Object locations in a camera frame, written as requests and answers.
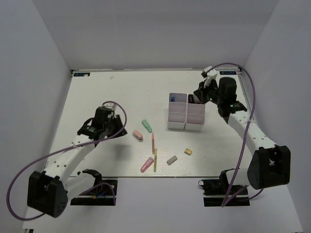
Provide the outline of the black pink highlighter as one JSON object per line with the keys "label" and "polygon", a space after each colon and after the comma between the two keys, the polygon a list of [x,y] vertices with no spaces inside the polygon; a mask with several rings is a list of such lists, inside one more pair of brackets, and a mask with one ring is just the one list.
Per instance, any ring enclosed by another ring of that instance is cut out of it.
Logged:
{"label": "black pink highlighter", "polygon": [[195,95],[193,94],[188,95],[188,103],[197,104],[197,102],[198,102],[198,99]]}

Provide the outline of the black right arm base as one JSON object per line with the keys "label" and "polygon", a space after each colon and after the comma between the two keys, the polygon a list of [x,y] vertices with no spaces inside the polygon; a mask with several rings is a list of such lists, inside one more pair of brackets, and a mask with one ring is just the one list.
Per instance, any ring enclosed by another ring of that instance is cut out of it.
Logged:
{"label": "black right arm base", "polygon": [[[229,182],[226,177],[226,173],[228,171],[231,171],[231,169],[222,171],[220,176],[217,178],[208,178],[198,182],[199,187],[203,189],[205,207],[221,207],[229,187]],[[250,206],[247,189],[245,188],[235,198],[229,201],[226,207],[227,206]]]}

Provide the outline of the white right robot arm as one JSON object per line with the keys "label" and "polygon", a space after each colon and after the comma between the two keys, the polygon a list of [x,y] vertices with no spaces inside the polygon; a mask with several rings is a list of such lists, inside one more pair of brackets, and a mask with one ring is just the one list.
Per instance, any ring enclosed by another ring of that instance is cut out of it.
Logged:
{"label": "white right robot arm", "polygon": [[291,152],[287,146],[278,146],[269,139],[258,125],[250,120],[247,108],[237,101],[237,83],[230,77],[222,77],[217,82],[204,82],[194,91],[201,103],[212,102],[224,121],[243,139],[252,159],[248,168],[238,172],[225,171],[226,177],[219,181],[224,193],[232,193],[238,185],[251,186],[255,190],[286,185],[290,181]]}

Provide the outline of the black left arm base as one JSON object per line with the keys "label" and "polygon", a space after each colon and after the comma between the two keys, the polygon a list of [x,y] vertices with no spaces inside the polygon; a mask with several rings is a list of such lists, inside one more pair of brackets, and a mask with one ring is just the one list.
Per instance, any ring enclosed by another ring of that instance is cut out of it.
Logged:
{"label": "black left arm base", "polygon": [[78,175],[91,175],[93,188],[73,198],[71,206],[115,206],[117,200],[117,179],[104,178],[100,172],[93,169],[85,169]]}

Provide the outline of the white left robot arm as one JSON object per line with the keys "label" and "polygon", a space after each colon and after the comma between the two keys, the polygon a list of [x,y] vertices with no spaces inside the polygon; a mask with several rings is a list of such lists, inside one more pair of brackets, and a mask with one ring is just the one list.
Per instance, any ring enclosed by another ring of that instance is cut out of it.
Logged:
{"label": "white left robot arm", "polygon": [[127,134],[125,123],[115,113],[119,105],[107,101],[98,107],[95,116],[84,122],[69,149],[49,164],[42,172],[29,177],[27,205],[54,218],[59,217],[72,199],[89,192],[102,190],[102,175],[94,169],[79,170],[78,165],[99,143]]}

